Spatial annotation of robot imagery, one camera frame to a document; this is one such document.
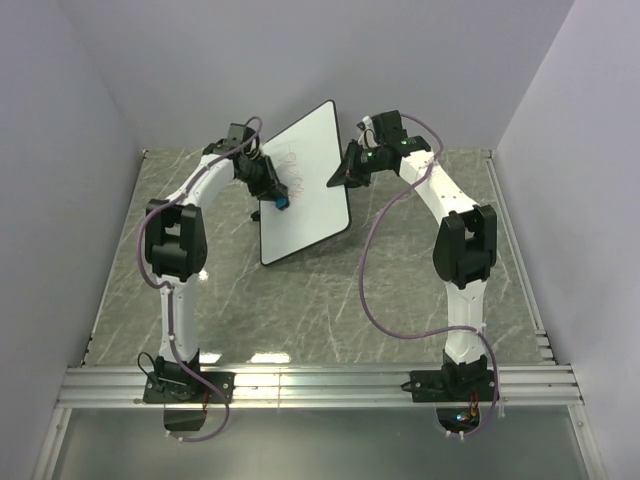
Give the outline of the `white whiteboard with black frame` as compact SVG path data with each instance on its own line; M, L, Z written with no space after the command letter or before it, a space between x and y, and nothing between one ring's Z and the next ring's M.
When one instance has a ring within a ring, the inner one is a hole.
M269 139L278 179L289 206L259 203L260 262L272 265L346 231L351 224L345 187L329 187L342 160L336 104L327 100Z

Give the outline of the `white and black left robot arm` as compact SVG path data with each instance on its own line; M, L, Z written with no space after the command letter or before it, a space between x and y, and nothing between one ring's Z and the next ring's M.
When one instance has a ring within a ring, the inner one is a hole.
M262 150L261 126L257 116L231 124L226 137L203 150L176 191L149 201L139 229L137 265L147 285L161 295L162 340L154 369L180 402L196 399L204 380L194 324L196 277L208 255L204 214L234 180L280 211L290 205L288 188Z

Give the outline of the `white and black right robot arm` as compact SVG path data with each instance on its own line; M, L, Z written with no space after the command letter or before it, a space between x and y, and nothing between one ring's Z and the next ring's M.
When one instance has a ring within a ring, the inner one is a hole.
M406 118L397 110L364 117L358 138L349 142L327 185L366 187L373 174L392 171L408 185L402 193L416 193L433 215L438 224L433 264L448 301L439 382L448 397L461 400L475 390L491 355L483 305L497 262L497 213L462 191L440 163L444 146L431 147L423 137L410 135Z

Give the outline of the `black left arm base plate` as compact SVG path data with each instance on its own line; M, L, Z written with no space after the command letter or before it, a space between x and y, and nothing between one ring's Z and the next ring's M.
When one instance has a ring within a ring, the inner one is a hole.
M200 377L216 387L222 397L200 380L180 369L149 374L143 402L145 404L213 403L229 401L233 395L235 374L228 371L196 371Z

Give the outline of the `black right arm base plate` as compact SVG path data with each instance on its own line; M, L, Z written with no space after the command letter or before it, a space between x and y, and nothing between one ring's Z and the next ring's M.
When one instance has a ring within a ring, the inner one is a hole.
M463 373L459 369L413 370L400 385L414 403L468 403L491 401L497 382L494 372Z

